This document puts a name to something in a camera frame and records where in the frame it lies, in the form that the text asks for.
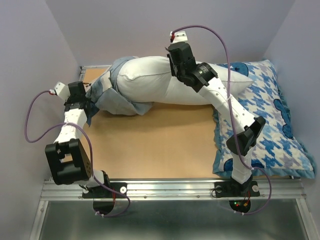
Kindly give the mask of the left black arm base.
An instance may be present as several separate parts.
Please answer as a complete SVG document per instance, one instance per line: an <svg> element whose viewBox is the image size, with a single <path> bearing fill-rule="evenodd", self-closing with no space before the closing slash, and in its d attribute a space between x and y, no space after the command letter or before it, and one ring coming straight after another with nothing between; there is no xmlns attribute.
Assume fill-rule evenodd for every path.
<svg viewBox="0 0 320 240"><path fill-rule="evenodd" d="M92 207L96 215L103 218L115 217L120 215L128 208L127 183L111 182L109 188L118 193L114 193L102 186L87 187L79 185L82 188L82 198L93 200Z"/></svg>

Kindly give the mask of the dark blue lettered pillowcase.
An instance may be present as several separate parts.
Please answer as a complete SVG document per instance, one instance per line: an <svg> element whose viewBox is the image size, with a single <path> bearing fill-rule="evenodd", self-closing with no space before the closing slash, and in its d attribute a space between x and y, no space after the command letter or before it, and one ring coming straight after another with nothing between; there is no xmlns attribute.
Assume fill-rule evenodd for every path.
<svg viewBox="0 0 320 240"><path fill-rule="evenodd" d="M90 100L91 111L86 123L90 126L92 118L99 111L107 111L113 115L143 116L154 105L153 102L135 102L123 96L118 88L118 75L125 63L135 59L135 56L121 57L113 62L109 69L103 72L86 92Z"/></svg>

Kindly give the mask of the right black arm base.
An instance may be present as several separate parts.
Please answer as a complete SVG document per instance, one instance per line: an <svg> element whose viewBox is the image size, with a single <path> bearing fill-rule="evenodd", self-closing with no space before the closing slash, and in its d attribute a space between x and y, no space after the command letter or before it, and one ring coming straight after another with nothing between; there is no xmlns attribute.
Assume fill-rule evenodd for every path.
<svg viewBox="0 0 320 240"><path fill-rule="evenodd" d="M237 183L231 181L218 181L213 185L211 196L215 199L230 198L230 210L248 214L251 208L251 198L259 197L260 189L257 181L252 181L247 190L241 190Z"/></svg>

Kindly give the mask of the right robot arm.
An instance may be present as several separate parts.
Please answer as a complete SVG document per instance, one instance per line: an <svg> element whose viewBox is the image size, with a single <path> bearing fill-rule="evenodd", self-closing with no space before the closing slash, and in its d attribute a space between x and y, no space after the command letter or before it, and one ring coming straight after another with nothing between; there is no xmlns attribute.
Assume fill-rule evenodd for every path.
<svg viewBox="0 0 320 240"><path fill-rule="evenodd" d="M233 135L226 141L233 164L230 189L242 195L253 179L252 153L266 120L247 111L208 63L197 63L188 43L172 43L166 50L172 76L204 97L231 125Z"/></svg>

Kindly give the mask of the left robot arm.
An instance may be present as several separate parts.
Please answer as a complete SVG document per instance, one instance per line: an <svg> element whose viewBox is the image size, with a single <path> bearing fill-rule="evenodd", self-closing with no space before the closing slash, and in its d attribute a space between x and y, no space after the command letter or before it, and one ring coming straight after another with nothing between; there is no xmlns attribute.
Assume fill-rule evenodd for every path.
<svg viewBox="0 0 320 240"><path fill-rule="evenodd" d="M58 82L54 91L64 100L64 122L56 140L45 147L53 181L56 185L79 184L88 191L94 188L100 197L108 196L111 193L108 175L93 168L92 156L87 155L81 143L83 127L91 122L92 113L85 85L81 81L68 85Z"/></svg>

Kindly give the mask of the white pillow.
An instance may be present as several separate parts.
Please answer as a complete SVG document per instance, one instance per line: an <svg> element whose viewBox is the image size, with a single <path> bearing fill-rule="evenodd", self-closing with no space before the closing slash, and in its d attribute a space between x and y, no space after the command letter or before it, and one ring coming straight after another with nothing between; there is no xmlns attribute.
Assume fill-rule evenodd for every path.
<svg viewBox="0 0 320 240"><path fill-rule="evenodd" d="M127 61L117 74L119 92L135 103L208 105L209 102L171 74L164 56L146 56Z"/></svg>

